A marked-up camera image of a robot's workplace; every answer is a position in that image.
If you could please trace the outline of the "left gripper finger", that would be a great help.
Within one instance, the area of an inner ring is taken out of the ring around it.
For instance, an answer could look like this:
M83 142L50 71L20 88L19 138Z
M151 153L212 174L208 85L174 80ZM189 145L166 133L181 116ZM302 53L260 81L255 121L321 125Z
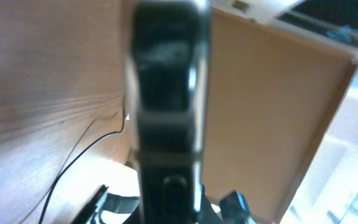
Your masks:
M208 95L208 1L136 1L129 112L142 223L199 223Z

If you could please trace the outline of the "black smartphone with white circles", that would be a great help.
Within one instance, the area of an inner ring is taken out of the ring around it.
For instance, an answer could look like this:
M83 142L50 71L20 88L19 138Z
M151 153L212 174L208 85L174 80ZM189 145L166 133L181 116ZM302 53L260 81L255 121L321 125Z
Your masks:
M219 9L212 53L203 183L242 192L254 217L278 223L357 68L353 55Z

